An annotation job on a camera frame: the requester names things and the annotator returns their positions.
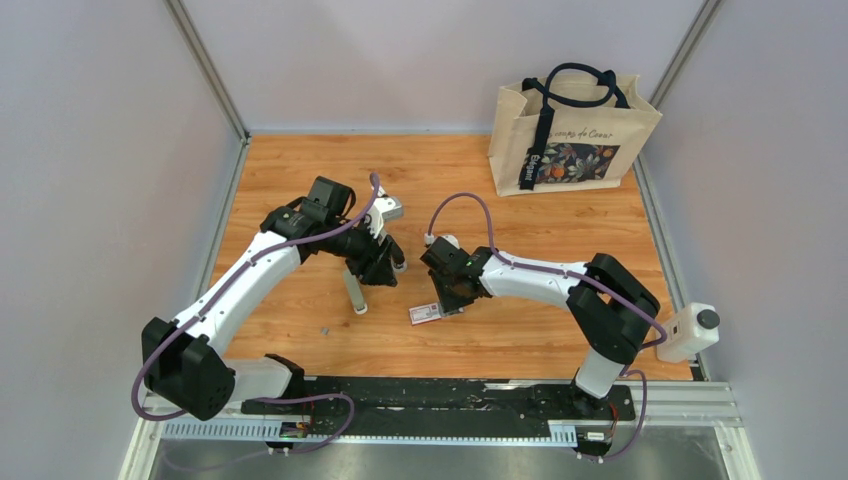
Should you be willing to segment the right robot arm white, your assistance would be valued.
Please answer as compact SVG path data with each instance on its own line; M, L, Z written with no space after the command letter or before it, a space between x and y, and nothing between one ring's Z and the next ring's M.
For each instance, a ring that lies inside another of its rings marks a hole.
M522 258L481 246L471 253L445 237L434 239L421 260L438 305L458 313L482 298L514 297L569 312L588 342L573 379L572 409L598 417L611 401L614 382L651 347L650 330L667 337L657 320L657 298L615 257L598 253L584 263Z

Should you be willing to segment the white and black stapler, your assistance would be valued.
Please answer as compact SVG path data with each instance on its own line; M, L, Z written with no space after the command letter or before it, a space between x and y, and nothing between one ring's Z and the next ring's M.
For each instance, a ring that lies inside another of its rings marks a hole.
M402 273L407 270L407 261L402 248L393 242L390 248L392 268L395 272Z

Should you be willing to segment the red white staple box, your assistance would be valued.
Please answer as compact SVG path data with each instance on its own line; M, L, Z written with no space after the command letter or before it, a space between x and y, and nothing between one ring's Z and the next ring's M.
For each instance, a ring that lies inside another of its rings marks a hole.
M423 325L443 318L443 310L439 303L434 302L409 309L410 324Z

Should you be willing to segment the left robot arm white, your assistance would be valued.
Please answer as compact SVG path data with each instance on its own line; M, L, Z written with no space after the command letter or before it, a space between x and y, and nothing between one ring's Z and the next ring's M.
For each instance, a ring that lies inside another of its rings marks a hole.
M146 389L189 414L209 420L232 402L267 400L279 413L294 414L306 389L296 365L277 355L227 362L231 341L265 297L308 258L327 253L344 260L358 287L397 284L406 267L402 249L386 224L403 215L399 199L385 192L377 173L363 208L352 211L355 191L317 177L310 191L272 210L237 261L193 304L171 320L155 317L143 328L143 364L131 387L135 413L146 420L140 391Z

